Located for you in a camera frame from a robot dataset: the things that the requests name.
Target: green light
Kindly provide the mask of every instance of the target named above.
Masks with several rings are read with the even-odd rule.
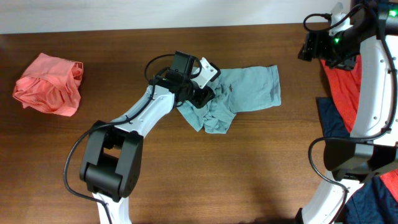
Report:
[[[396,10],[390,10],[389,13],[388,13],[388,15],[392,16],[392,17],[397,16],[397,14],[398,14],[398,12]]]

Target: pink cloth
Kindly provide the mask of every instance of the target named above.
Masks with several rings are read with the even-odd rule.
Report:
[[[72,116],[79,107],[83,64],[41,53],[16,82],[12,96],[43,113]]]

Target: navy blue cloth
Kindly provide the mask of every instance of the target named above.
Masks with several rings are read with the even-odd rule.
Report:
[[[331,98],[317,98],[318,112],[324,136],[349,136]],[[398,203],[379,177],[364,184],[347,201],[345,223],[398,223]]]

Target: table surface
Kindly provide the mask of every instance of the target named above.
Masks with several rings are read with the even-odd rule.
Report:
[[[0,223],[99,223],[95,203],[65,190],[65,159],[95,121],[118,117],[143,95],[150,59],[175,50],[220,68],[277,65],[282,105],[238,113],[227,134],[197,133],[177,110],[162,118],[144,141],[131,219],[196,224],[293,218],[320,183],[307,149],[322,135],[315,97],[329,95],[319,62],[297,59],[305,35],[301,24],[0,35]],[[80,107],[72,117],[22,109],[11,96],[41,52],[84,63]],[[170,63],[161,60],[149,72]],[[78,177],[85,143],[68,176],[74,189],[88,194]],[[322,149],[315,147],[318,166]]]

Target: red cloth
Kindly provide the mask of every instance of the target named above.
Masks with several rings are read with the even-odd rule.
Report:
[[[79,107],[83,64],[41,53],[16,82],[12,96],[43,113],[72,116]]]
[[[336,108],[343,118],[348,132],[354,128],[356,113],[358,112],[359,93],[361,91],[362,60],[361,56],[356,59],[354,70],[348,72],[340,69],[330,69],[321,60],[323,69],[329,80],[331,96]],[[398,170],[381,175],[381,180],[398,202]]]

